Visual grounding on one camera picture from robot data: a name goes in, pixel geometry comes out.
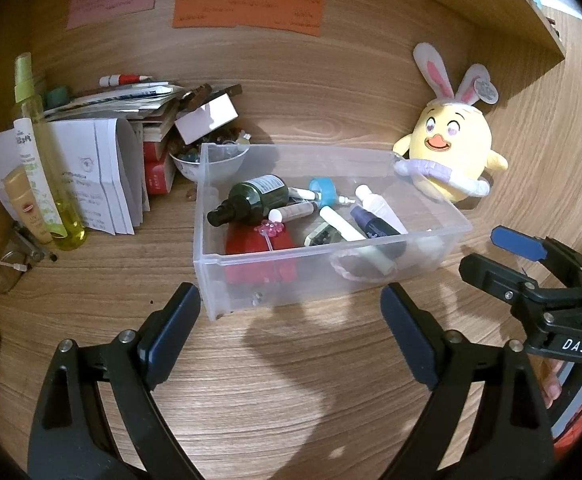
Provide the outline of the person's right hand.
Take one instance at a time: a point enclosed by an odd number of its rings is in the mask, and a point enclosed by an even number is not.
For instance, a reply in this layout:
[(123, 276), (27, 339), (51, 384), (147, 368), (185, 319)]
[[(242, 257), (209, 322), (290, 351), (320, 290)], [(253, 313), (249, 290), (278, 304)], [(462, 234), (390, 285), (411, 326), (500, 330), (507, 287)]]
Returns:
[(555, 359), (541, 359), (539, 364), (539, 382), (542, 397), (546, 408), (560, 398), (562, 386), (559, 382), (558, 373), (564, 362)]

